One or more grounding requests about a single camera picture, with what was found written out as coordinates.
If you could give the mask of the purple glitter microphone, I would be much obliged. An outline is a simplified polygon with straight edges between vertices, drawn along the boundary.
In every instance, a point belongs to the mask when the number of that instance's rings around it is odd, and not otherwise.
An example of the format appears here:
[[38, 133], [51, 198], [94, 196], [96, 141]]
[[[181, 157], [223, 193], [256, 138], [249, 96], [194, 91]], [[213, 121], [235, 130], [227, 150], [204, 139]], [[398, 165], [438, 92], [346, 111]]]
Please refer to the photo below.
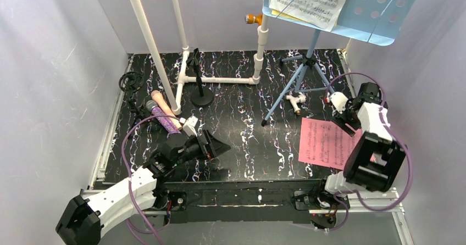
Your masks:
[[159, 107], [157, 102], [149, 100], [146, 102], [146, 109], [151, 112], [152, 115], [160, 122], [160, 124], [165, 128], [168, 134], [180, 133], [180, 130], [172, 122], [171, 118], [167, 117], [166, 113]]

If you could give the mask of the pink sheet music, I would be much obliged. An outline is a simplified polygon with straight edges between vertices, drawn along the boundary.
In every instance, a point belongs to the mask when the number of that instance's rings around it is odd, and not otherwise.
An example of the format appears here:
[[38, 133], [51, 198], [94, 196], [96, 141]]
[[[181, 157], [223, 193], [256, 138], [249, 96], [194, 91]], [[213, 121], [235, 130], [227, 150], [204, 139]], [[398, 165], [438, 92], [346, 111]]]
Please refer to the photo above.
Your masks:
[[302, 119], [298, 161], [342, 170], [362, 136], [351, 136], [330, 121]]

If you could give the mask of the pink microphone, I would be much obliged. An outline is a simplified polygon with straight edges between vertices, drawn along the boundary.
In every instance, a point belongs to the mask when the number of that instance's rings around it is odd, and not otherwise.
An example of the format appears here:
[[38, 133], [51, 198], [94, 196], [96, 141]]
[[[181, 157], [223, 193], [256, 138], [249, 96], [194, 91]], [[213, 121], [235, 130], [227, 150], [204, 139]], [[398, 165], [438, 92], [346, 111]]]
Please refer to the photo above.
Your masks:
[[[158, 104], [158, 106], [163, 111], [163, 113], [165, 113], [166, 115], [175, 117], [175, 114], [173, 113], [173, 111], [168, 106], [168, 104], [165, 101], [165, 99], [164, 99], [163, 95], [161, 94], [161, 92], [159, 92], [157, 90], [154, 90], [154, 91], [151, 92], [151, 97]], [[177, 119], [170, 118], [170, 120], [178, 130], [182, 129], [182, 126], [181, 126], [180, 122]]]

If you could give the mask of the black round-base microphone stand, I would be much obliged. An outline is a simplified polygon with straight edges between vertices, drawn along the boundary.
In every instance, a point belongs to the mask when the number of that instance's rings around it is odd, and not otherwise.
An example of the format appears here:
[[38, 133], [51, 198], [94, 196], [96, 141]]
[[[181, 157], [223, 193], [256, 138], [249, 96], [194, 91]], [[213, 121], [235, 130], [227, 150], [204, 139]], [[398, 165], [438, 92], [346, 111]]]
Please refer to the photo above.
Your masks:
[[200, 53], [198, 48], [193, 50], [193, 52], [189, 55], [186, 63], [187, 67], [192, 69], [196, 74], [195, 81], [197, 88], [196, 91], [190, 95], [191, 103], [199, 108], [211, 105], [214, 101], [214, 94], [208, 87], [203, 86], [200, 72]]

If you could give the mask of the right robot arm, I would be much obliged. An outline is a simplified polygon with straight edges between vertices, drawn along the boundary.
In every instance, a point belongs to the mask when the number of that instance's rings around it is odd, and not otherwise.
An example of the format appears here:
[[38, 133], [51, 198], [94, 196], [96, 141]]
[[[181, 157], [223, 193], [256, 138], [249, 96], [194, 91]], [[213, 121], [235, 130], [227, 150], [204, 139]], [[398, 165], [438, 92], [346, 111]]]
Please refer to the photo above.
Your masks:
[[389, 190], [406, 154], [387, 130], [387, 105], [379, 86], [366, 82], [361, 84], [354, 98], [335, 92], [327, 96], [325, 102], [337, 111], [333, 123], [350, 136], [354, 136], [356, 130], [361, 130], [362, 135], [343, 170], [327, 177], [324, 190], [339, 195], [355, 190]]

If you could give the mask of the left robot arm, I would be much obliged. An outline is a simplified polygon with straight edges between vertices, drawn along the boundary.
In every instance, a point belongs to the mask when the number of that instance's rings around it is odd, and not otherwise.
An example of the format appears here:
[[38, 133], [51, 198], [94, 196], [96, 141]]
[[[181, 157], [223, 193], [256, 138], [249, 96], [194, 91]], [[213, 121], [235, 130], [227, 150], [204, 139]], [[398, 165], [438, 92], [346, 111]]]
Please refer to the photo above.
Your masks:
[[65, 244], [98, 244], [116, 225], [167, 196], [169, 190], [163, 184], [177, 166], [191, 160], [211, 160], [230, 149], [208, 130], [199, 136], [171, 134], [129, 177], [87, 198], [80, 194], [72, 198], [55, 231]]

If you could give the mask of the yellow sheet music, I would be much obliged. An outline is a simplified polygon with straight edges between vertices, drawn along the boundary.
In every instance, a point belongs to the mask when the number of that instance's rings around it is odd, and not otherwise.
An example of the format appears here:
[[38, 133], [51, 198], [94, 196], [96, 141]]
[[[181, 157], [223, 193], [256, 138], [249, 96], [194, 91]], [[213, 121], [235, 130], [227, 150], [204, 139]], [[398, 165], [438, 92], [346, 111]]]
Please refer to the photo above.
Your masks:
[[297, 10], [298, 16], [287, 14], [286, 11], [279, 11], [273, 8], [263, 7], [262, 11], [273, 18], [290, 21], [292, 23], [317, 27], [324, 31], [331, 30], [336, 26], [339, 13], [334, 10], [323, 9], [320, 7], [311, 9]]

